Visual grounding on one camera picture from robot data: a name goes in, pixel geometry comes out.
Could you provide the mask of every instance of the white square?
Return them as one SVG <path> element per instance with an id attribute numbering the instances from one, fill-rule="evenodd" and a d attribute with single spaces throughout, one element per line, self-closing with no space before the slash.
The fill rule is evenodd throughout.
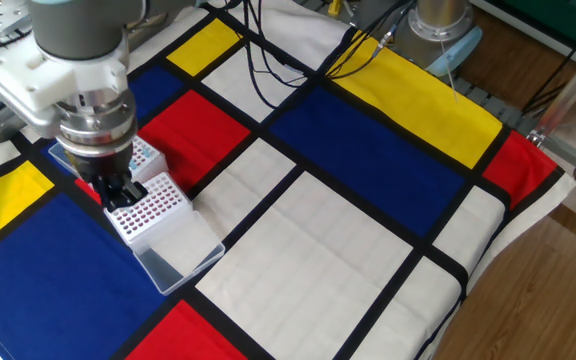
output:
<path id="1" fill-rule="evenodd" d="M 275 358 L 329 359 L 410 251 L 304 174 L 197 288 Z"/>
<path id="2" fill-rule="evenodd" d="M 413 359 L 459 298 L 457 280 L 422 258 L 353 354 L 353 359 Z"/>
<path id="3" fill-rule="evenodd" d="M 267 71 L 258 46 L 251 45 L 251 55 L 255 70 Z M 302 77 L 301 74 L 284 67 L 269 53 L 266 53 L 266 58 L 272 71 L 284 81 L 296 80 L 292 83 L 294 85 L 305 81 L 297 80 Z M 295 90 L 268 73 L 254 73 L 254 76 L 261 94 L 273 106 L 279 106 Z M 264 104 L 253 87 L 245 48 L 226 60 L 202 82 L 258 122 L 262 122 L 273 111 Z"/>
<path id="4" fill-rule="evenodd" d="M 433 245 L 463 265 L 470 275 L 504 217 L 504 204 L 473 187 Z"/>
<path id="5" fill-rule="evenodd" d="M 294 165 L 265 141 L 256 140 L 197 195 L 195 210 L 223 240 Z"/>

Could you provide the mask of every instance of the mondrian pattern tablecloth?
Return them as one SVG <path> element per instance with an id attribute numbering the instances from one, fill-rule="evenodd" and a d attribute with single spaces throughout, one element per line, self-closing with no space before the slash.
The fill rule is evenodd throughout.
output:
<path id="1" fill-rule="evenodd" d="M 226 255 L 161 296 L 50 141 L 19 134 L 0 144 L 1 358 L 427 359 L 492 259 L 573 186 L 390 51 L 326 79 L 356 35 L 344 24 L 287 0 L 264 1 L 265 39 L 241 6 L 184 15 L 133 53 L 130 87 L 139 136 Z M 261 71 L 262 48 L 303 86 Z"/>

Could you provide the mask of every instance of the cylindrical metal part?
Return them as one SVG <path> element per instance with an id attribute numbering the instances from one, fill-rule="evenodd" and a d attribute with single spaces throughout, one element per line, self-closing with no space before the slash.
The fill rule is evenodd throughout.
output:
<path id="1" fill-rule="evenodd" d="M 143 0 L 33 0 L 28 4 L 37 44 L 67 60 L 89 60 L 114 51 L 124 24 L 142 16 Z"/>
<path id="2" fill-rule="evenodd" d="M 66 116 L 61 121 L 64 148 L 75 155 L 87 157 L 107 156 L 128 146 L 136 133 L 135 98 L 128 90 L 121 96 L 99 108 L 103 112 L 72 112 L 63 109 Z"/>
<path id="3" fill-rule="evenodd" d="M 434 28 L 457 23 L 466 12 L 467 0 L 417 0 L 419 20 Z"/>
<path id="4" fill-rule="evenodd" d="M 544 116 L 541 118 L 535 130 L 537 133 L 548 136 L 564 119 L 568 110 L 576 102 L 576 74 L 568 82 L 568 85 L 559 93 L 559 96 L 550 105 Z"/>

